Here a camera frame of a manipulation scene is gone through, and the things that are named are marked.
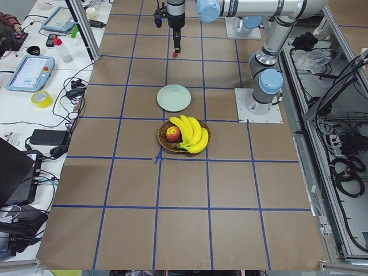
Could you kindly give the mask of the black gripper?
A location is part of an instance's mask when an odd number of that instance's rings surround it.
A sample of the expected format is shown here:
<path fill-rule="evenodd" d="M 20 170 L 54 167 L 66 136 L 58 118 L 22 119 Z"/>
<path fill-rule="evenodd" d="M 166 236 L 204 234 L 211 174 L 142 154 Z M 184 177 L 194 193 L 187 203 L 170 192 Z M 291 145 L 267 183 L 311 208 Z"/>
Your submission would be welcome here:
<path fill-rule="evenodd" d="M 185 26 L 185 0 L 167 0 L 166 16 L 171 28 L 182 28 Z M 181 52 L 181 29 L 173 29 L 174 51 Z"/>

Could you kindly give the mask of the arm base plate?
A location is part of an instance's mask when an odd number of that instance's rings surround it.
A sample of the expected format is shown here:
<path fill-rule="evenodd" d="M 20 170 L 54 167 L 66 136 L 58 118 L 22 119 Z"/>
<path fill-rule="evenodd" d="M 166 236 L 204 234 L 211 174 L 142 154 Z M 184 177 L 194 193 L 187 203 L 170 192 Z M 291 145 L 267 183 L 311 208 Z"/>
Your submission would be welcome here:
<path fill-rule="evenodd" d="M 282 115 L 278 98 L 271 103 L 258 103 L 253 99 L 254 89 L 235 89 L 235 99 L 238 121 L 242 123 L 282 124 Z"/>
<path fill-rule="evenodd" d="M 228 39 L 260 40 L 261 16 L 231 17 L 225 19 Z"/>

